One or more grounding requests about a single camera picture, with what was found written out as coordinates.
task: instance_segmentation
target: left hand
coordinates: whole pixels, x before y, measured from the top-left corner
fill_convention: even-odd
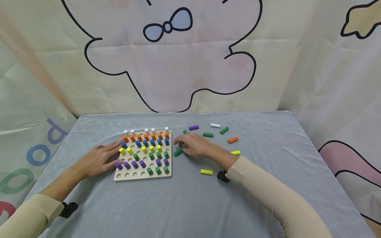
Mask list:
[[[119,152],[121,142],[122,140],[114,141],[106,146],[96,145],[70,168],[76,171],[82,179],[102,174],[107,170],[114,168],[116,162],[122,163],[123,160],[114,160],[108,164],[106,161]]]

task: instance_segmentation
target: right hand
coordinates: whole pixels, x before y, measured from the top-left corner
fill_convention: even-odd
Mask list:
[[[174,139],[173,143],[175,145],[179,143],[179,147],[185,144],[182,151],[195,158],[208,157],[208,151],[214,146],[196,133],[180,135]]]

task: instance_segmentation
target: blue peg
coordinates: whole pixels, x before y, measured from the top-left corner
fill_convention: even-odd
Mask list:
[[[123,149],[127,149],[126,142],[122,141],[122,142],[121,142],[121,145],[122,145]]]
[[[142,147],[142,145],[140,144],[139,141],[135,141],[135,144],[138,146],[138,148],[141,148],[141,147]]]

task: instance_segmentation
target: fabric backdrop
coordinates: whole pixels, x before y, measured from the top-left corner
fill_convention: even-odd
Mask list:
[[[25,39],[76,116],[182,111],[203,88],[233,94],[198,91],[188,111],[276,110],[318,1],[150,2],[2,0],[8,23],[0,26],[11,24],[15,38]],[[190,9],[190,30],[164,32],[158,42],[145,38],[146,25],[163,25],[182,7]],[[175,20],[179,27],[182,17]],[[232,47],[244,53],[225,60],[229,46],[253,28]]]
[[[381,228],[380,23],[379,0],[321,1],[280,105],[296,115],[376,232]]]
[[[0,42],[0,225],[26,195],[76,118]]]

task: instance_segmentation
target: purple peg on table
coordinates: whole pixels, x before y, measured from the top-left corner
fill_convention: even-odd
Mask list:
[[[190,131],[193,131],[193,130],[197,130],[199,127],[198,126],[190,126],[189,127],[189,130]]]

